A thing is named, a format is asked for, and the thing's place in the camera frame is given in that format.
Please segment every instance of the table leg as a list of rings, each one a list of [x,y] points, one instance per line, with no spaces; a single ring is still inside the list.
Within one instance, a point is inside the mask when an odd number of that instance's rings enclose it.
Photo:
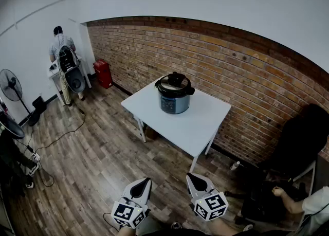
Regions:
[[[57,95],[58,99],[60,99],[61,104],[64,106],[65,103],[64,103],[64,101],[63,101],[63,99],[62,99],[62,97],[61,97],[60,92],[59,92],[58,89],[57,89],[57,86],[56,86],[56,83],[55,83],[54,77],[53,77],[51,80],[52,80],[52,82],[53,82],[53,85],[55,86],[55,89],[56,89],[56,95]]]
[[[142,139],[143,139],[144,143],[146,143],[146,139],[145,139],[144,132],[143,132],[142,122],[137,116],[134,116],[134,117],[138,122],[138,126],[139,126],[139,130],[140,130],[140,134],[142,135]]]
[[[89,78],[88,78],[88,75],[87,75],[87,72],[86,72],[86,69],[84,67],[84,61],[81,61],[81,64],[82,64],[82,70],[83,70],[83,73],[86,77],[86,81],[87,81],[87,84],[88,84],[88,87],[89,89],[92,87],[92,85],[90,84],[90,81],[89,81]]]
[[[214,133],[213,136],[211,137],[211,139],[210,139],[210,141],[209,141],[209,144],[208,144],[208,146],[207,146],[207,149],[206,149],[205,155],[208,154],[209,149],[210,149],[210,146],[211,146],[211,144],[212,144],[212,142],[213,142],[213,140],[214,140],[214,138],[215,138],[217,132],[218,132],[218,129],[215,131],[215,133]]]
[[[196,164],[196,161],[197,161],[197,158],[199,156],[196,156],[193,158],[193,162],[192,162],[192,165],[191,165],[191,168],[190,168],[190,173],[193,173],[193,170],[194,170],[194,167],[195,167],[195,164]]]

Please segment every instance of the white desk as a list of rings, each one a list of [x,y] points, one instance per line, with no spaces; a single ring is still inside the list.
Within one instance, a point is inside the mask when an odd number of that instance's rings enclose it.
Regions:
[[[193,172],[197,158],[207,144],[205,154],[208,153],[231,105],[195,89],[190,107],[185,112],[168,114],[160,108],[155,82],[122,101],[121,105],[134,114],[144,142],[143,122],[193,156],[190,169]]]
[[[82,58],[81,58],[79,55],[77,55],[77,57],[78,57],[78,60],[80,61],[80,64],[81,64],[81,67],[82,67],[82,71],[83,71],[83,74],[84,74],[84,76],[85,76],[85,78],[86,78],[86,81],[87,81],[88,87],[91,88],[92,85],[90,84],[90,81],[89,81],[89,78],[88,78],[88,75],[87,75],[87,72],[86,72],[86,69],[85,69],[85,66],[84,66],[85,62],[82,60]],[[50,66],[51,66],[52,64],[55,64],[55,63],[56,63],[57,68],[54,69],[54,70],[52,70],[52,71],[50,71],[50,70],[49,70]],[[58,99],[60,99],[61,104],[64,106],[65,103],[64,103],[63,99],[61,98],[61,94],[60,94],[60,92],[59,92],[59,90],[58,90],[58,88],[57,88],[57,86],[56,86],[55,81],[54,81],[54,78],[55,78],[56,76],[59,76],[59,73],[60,73],[60,71],[59,71],[59,68],[58,68],[58,62],[57,62],[57,61],[54,61],[53,63],[51,63],[51,64],[49,65],[49,67],[48,67],[48,69],[47,69],[47,76],[48,76],[48,78],[49,78],[50,80],[52,80],[53,85],[55,86],[55,89],[56,89],[56,95],[57,95]]]

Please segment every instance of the wooden floor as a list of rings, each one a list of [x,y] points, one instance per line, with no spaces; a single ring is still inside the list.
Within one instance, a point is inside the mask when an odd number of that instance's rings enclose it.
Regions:
[[[122,106],[127,95],[114,86],[103,89],[93,84],[86,91],[86,100],[76,100],[85,111],[85,124],[46,149],[38,150],[43,170],[35,177],[35,188],[25,189],[26,196],[10,195],[9,214],[17,235],[112,235],[116,231],[104,220],[111,212],[125,186],[137,179],[153,181],[149,208],[151,215],[170,224],[178,221],[185,228],[208,232],[205,223],[191,211],[186,187],[186,173],[192,157],[164,138],[143,143],[132,115]],[[44,147],[83,122],[77,107],[61,106],[54,100],[33,127],[30,145]],[[27,143],[32,128],[25,126]],[[209,177],[218,190],[243,192],[246,171],[243,167],[229,170],[232,160],[210,150],[208,158],[201,155],[195,173]],[[233,221],[242,201],[228,198],[225,219]]]

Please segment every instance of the red container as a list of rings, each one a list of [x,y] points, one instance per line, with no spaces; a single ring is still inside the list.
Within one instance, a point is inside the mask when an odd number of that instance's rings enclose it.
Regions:
[[[112,77],[111,77],[111,72],[109,71],[108,64],[103,60],[98,60],[93,65],[99,84],[103,86],[105,89],[112,86]]]

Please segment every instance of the electric fan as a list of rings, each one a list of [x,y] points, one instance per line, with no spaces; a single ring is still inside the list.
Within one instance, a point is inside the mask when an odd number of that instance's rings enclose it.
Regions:
[[[22,100],[22,87],[15,76],[10,70],[3,69],[0,71],[0,87],[4,95],[11,101],[17,102],[21,101],[22,105],[26,109],[29,114],[28,124],[29,126],[33,126],[39,120],[39,113],[30,113],[29,109],[26,107],[25,103]]]

